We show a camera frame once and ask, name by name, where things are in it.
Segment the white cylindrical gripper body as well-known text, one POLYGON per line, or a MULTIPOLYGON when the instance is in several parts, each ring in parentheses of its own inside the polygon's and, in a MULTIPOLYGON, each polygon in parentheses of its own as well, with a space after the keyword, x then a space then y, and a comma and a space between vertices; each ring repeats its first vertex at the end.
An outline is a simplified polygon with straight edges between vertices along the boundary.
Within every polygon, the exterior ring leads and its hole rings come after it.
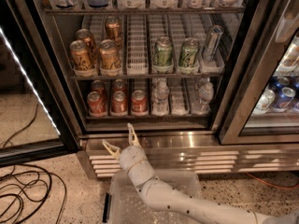
POLYGON ((120 154, 120 166, 128 174, 135 187, 142 186, 155 176, 142 147, 129 146, 120 154))

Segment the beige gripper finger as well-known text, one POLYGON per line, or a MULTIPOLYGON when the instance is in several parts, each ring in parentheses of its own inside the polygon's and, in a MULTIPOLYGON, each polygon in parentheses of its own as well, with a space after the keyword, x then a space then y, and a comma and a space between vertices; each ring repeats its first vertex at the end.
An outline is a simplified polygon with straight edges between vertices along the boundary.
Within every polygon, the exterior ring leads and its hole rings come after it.
POLYGON ((134 126, 131 123, 128 123, 127 127, 128 127, 128 132, 129 132, 129 135, 128 135, 129 145, 135 146, 135 147, 140 147, 140 143, 139 143, 138 137, 135 133, 134 126))
POLYGON ((103 140, 102 144, 113 158, 116 160, 120 158, 121 149, 119 147, 111 145, 107 140, 103 140))

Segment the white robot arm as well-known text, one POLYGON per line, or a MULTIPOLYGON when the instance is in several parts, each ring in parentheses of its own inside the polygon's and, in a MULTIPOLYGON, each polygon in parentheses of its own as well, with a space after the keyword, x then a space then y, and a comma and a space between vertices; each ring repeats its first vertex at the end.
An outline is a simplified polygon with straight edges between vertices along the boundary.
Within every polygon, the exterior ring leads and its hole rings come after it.
POLYGON ((156 175, 134 126, 128 123, 127 127, 128 147, 121 149, 107 140, 103 140, 102 144, 128 174, 143 203, 152 210, 180 213, 201 224, 299 224, 297 210, 283 217, 272 217, 182 193, 156 175))

